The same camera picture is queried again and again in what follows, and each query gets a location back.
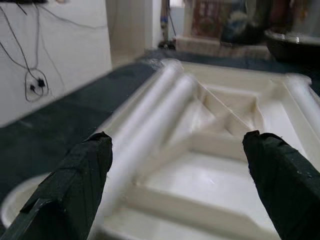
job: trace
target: rolled plastic sheet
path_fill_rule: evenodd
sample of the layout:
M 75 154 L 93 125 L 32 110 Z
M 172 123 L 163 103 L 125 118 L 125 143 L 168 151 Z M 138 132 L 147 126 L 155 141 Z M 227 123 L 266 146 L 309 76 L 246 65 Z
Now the rolled plastic sheet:
M 310 92 L 311 79 L 305 75 L 294 73 L 286 76 L 286 87 L 320 139 L 320 106 Z
M 113 137 L 113 151 L 118 152 L 134 135 L 155 106 L 161 101 L 168 90 L 173 86 L 183 67 L 179 61 L 167 62 L 163 69 L 156 73 L 158 77 L 151 89 L 135 107 L 130 117 L 121 125 L 118 133 Z
M 137 169 L 163 141 L 169 126 L 183 111 L 196 88 L 197 83 L 192 76 L 181 76 L 131 141 L 125 147 L 113 151 L 113 165 L 108 173 L 89 239 L 95 239 L 105 216 L 110 216 L 116 203 L 125 196 Z

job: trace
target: white wall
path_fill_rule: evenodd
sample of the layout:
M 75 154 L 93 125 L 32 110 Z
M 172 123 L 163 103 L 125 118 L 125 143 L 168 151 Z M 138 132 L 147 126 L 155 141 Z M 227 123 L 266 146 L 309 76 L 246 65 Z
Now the white wall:
M 174 29 L 177 36 L 183 36 L 185 28 L 185 8 L 183 6 L 172 6 L 171 17 L 174 24 Z M 169 19 L 169 40 L 175 36 L 171 20 Z
M 152 47 L 157 48 L 164 40 L 160 23 L 162 0 L 152 0 L 152 4 Z
M 35 62 L 36 12 L 32 5 L 22 7 L 2 3 L 9 21 L 24 50 L 29 65 Z M 63 18 L 90 26 L 107 24 L 104 0 L 69 0 L 66 4 L 51 2 L 47 9 Z M 40 9 L 40 24 L 45 46 L 65 87 L 39 41 L 39 66 L 46 76 L 50 94 L 39 102 L 29 103 L 24 97 L 25 70 L 12 63 L 0 48 L 0 126 L 29 113 L 54 99 L 83 86 L 111 70 L 108 29 L 84 29 L 60 21 Z M 24 64 L 12 34 L 0 12 L 0 41 L 12 57 Z
M 143 54 L 145 1 L 150 0 L 106 0 L 108 20 L 112 22 L 109 27 L 110 31 L 113 30 L 110 36 L 113 52 Z

